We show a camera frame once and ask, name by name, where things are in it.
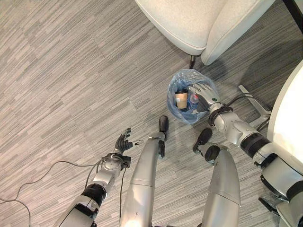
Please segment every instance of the cup lid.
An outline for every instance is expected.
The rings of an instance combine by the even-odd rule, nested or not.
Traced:
[[[187,93],[186,89],[182,89],[182,90],[178,90],[175,92],[175,94],[183,94],[183,93]]]

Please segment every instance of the black chair leg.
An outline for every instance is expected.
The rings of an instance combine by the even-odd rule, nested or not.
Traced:
[[[189,63],[189,69],[193,69],[194,65],[195,65],[195,62],[196,62],[196,56],[194,55],[191,55],[190,56],[190,63]]]

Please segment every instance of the silver robot leg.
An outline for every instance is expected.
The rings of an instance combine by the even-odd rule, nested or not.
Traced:
[[[158,156],[164,145],[165,134],[152,134],[141,153],[131,179],[122,211],[121,227],[152,226],[152,209]]]
[[[198,146],[205,160],[214,164],[202,227],[237,227],[241,205],[238,172],[230,153],[219,146]]]

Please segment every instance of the trash bag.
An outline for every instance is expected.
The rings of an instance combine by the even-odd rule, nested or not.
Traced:
[[[194,124],[208,113],[208,111],[205,111],[193,114],[193,111],[197,108],[197,104],[190,101],[190,96],[192,95],[190,91],[188,91],[187,96],[187,108],[182,111],[176,106],[175,92],[186,89],[190,84],[194,83],[207,84],[217,91],[214,83],[196,70],[180,70],[174,75],[167,89],[167,107],[169,111],[179,121],[186,124]]]

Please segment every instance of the white table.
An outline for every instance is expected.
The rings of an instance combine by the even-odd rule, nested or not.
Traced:
[[[267,137],[303,163],[303,61],[289,76],[276,99]]]

